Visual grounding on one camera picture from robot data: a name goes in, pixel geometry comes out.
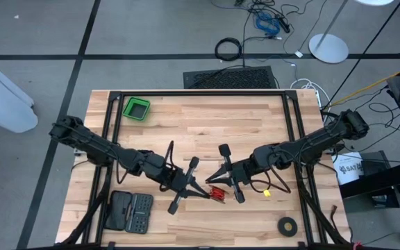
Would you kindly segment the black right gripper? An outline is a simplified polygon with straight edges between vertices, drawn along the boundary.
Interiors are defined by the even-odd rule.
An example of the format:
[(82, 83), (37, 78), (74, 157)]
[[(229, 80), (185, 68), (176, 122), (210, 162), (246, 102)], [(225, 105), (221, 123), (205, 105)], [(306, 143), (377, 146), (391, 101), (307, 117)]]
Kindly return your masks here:
[[(249, 183), (250, 176), (247, 167), (251, 162), (251, 156), (244, 160), (231, 162), (231, 150), (227, 144), (219, 145), (220, 155), (224, 158), (224, 169), (219, 168), (214, 174), (207, 178), (209, 184), (229, 184), (233, 190), (238, 203), (244, 203), (245, 198), (243, 191), (240, 189), (239, 183)], [(228, 174), (227, 178), (218, 178), (224, 174)]]

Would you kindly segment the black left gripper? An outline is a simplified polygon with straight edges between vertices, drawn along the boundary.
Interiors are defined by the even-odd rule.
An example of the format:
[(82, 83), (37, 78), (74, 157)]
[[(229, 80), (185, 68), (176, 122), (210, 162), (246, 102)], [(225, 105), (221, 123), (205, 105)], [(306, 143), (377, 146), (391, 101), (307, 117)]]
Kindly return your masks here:
[[(184, 174), (183, 171), (177, 172), (174, 180), (170, 185), (170, 189), (175, 191), (176, 196), (174, 200), (171, 202), (167, 212), (171, 215), (174, 215), (178, 210), (178, 205), (182, 198), (188, 197), (199, 197), (202, 199), (209, 199), (210, 195), (206, 192), (195, 180), (194, 180), (194, 170), (197, 168), (199, 164), (199, 159), (197, 157), (193, 157), (190, 161), (188, 171)], [(190, 185), (194, 188), (194, 191), (188, 190), (187, 186)]]

